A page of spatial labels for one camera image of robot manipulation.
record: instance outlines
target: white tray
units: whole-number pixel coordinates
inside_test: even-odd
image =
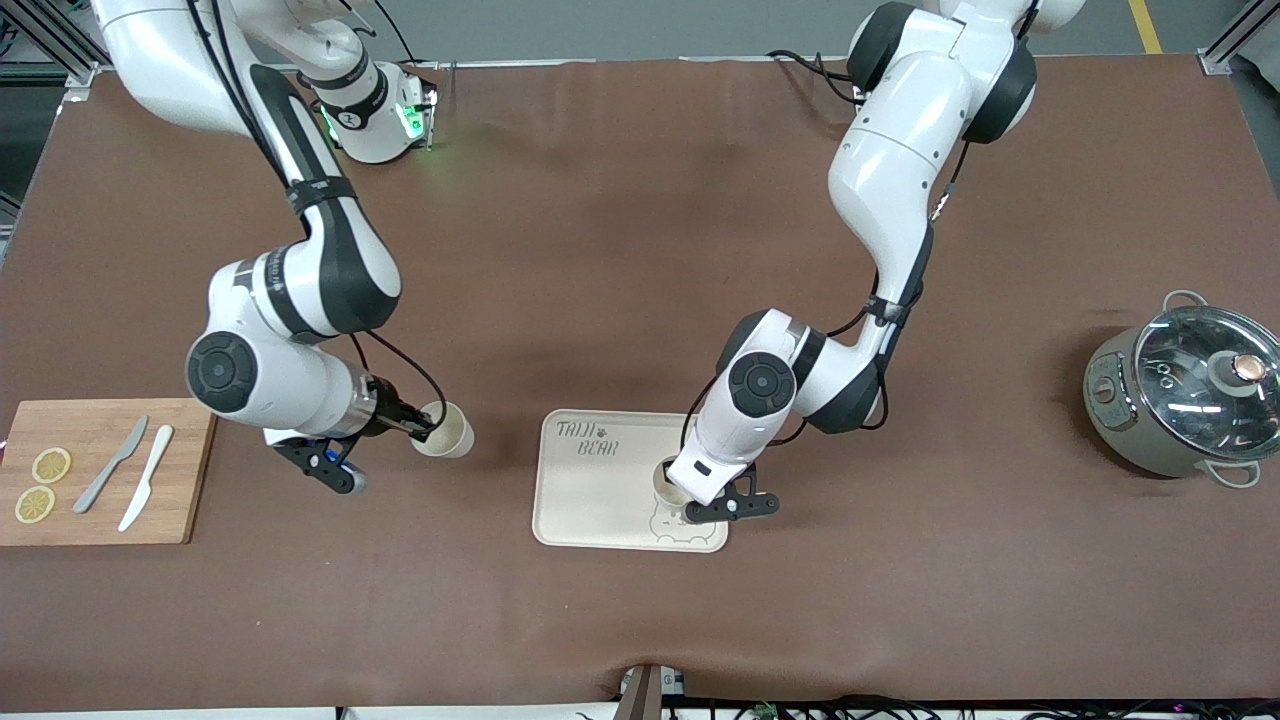
[[[556,410],[543,420],[534,536],[570,547],[716,552],[728,523],[690,525],[654,496],[654,470],[680,451],[684,415]]]

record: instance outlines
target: yellow floor line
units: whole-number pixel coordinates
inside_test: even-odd
[[[1151,12],[1147,10],[1147,0],[1129,0],[1129,10],[1133,12],[1133,22],[1138,26],[1138,35],[1142,37],[1142,49],[1148,55],[1160,55],[1160,38],[1156,37],[1156,26],[1151,22]]]

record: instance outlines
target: brown tabletop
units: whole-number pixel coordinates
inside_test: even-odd
[[[591,701],[641,661],[751,698],[1280,694],[1280,466],[1142,477],[1078,397],[1167,290],[1280,327],[1280,206],[1193,58],[1039,67],[938,223],[888,427],[769,451],[783,510],[713,555],[539,544],[539,425],[682,411],[753,310],[852,314],[873,268],[826,192],[850,109],[762,63],[458,72],[434,151],[344,164],[406,281],[387,336],[474,452],[366,441],[343,498],[220,423],[191,544],[0,551],[0,710]],[[99,78],[0,274],[0,421],[183,395],[209,277],[298,237],[246,140]]]

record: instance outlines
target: cutting board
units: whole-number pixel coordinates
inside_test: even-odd
[[[83,515],[72,506],[147,415],[146,434],[120,462],[93,507]],[[173,425],[173,441],[151,478],[151,500],[125,532],[118,532],[147,464],[160,425]],[[164,544],[191,539],[200,486],[205,478],[214,415],[192,398],[28,400],[18,405],[0,464],[0,546],[19,544]],[[14,506],[27,488],[36,456],[50,447],[72,455],[72,469],[47,486],[56,498],[44,520],[26,525]]]

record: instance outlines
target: knife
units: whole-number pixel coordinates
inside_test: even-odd
[[[90,483],[88,489],[86,489],[84,493],[79,496],[79,500],[76,501],[76,506],[72,507],[73,512],[83,515],[88,512],[90,507],[93,507],[93,502],[97,501],[97,496],[102,493],[102,488],[106,486],[106,480],[111,477],[111,473],[115,471],[115,466],[133,455],[133,451],[138,448],[138,443],[142,442],[142,433],[146,430],[147,416],[143,415],[138,418],[138,424],[133,425],[133,432],[129,433],[129,437],[124,438],[124,445],[120,446],[120,450],[115,451],[115,457],[106,464],[106,468],[102,468],[102,471],[97,474],[97,478]]]
[[[120,519],[120,527],[116,528],[119,532],[129,529],[129,525],[138,519],[138,514],[146,507],[147,500],[151,500],[151,475],[156,471],[156,465],[160,464],[160,457],[164,456],[164,451],[169,447],[169,439],[173,438],[173,425],[160,425],[156,430],[156,439],[151,443],[151,455],[147,456],[147,466],[142,469],[142,479],[138,480],[138,489],[133,491],[133,500],[129,501],[129,509],[124,511],[124,518]]]

